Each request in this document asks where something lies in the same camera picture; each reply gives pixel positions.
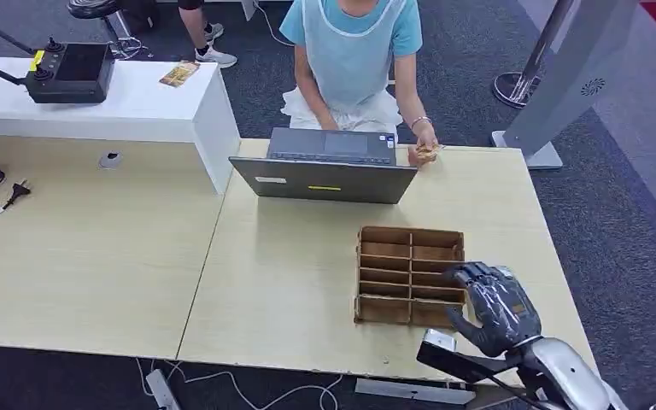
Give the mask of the person's left hand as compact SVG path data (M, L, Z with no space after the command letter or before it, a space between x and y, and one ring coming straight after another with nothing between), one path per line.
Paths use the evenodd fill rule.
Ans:
M437 152L441 148L436 138L435 130L430 122L421 120L417 122L412 132L417 138L414 145L408 148L408 162L411 166L422 167L436 160Z

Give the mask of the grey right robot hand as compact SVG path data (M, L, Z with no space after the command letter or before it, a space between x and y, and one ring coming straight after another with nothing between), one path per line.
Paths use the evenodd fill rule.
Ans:
M463 286L481 325L474 325L454 308L446 310L448 319L484 355L498 357L542 335L538 312L508 270L466 262L450 267L442 275Z

